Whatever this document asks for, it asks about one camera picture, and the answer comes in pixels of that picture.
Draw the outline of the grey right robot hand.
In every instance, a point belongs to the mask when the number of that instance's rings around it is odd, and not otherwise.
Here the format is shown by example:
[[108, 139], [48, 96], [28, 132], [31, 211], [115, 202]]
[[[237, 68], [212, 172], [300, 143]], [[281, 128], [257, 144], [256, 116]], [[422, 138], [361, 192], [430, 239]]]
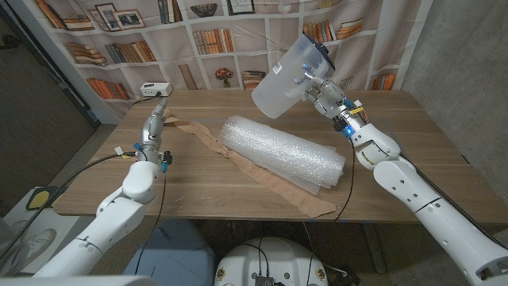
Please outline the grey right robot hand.
[[302, 101], [312, 102], [321, 115], [333, 121], [333, 128], [337, 132], [342, 132], [350, 138], [368, 124], [368, 120], [361, 114], [364, 111], [361, 104], [357, 106], [348, 100], [345, 92], [331, 79], [316, 76], [310, 65], [302, 64], [302, 69], [304, 70], [302, 78], [294, 82], [311, 83], [311, 86], [303, 92]]

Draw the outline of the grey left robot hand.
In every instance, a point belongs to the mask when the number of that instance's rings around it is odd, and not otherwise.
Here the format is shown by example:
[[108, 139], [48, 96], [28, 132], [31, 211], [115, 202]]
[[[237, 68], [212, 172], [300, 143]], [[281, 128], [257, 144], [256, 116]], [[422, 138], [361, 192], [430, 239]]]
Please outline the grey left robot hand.
[[163, 99], [145, 121], [140, 137], [140, 147], [137, 148], [138, 160], [150, 161], [154, 164], [159, 162], [159, 149], [162, 142], [161, 134], [164, 127], [164, 110], [166, 105], [167, 100]]

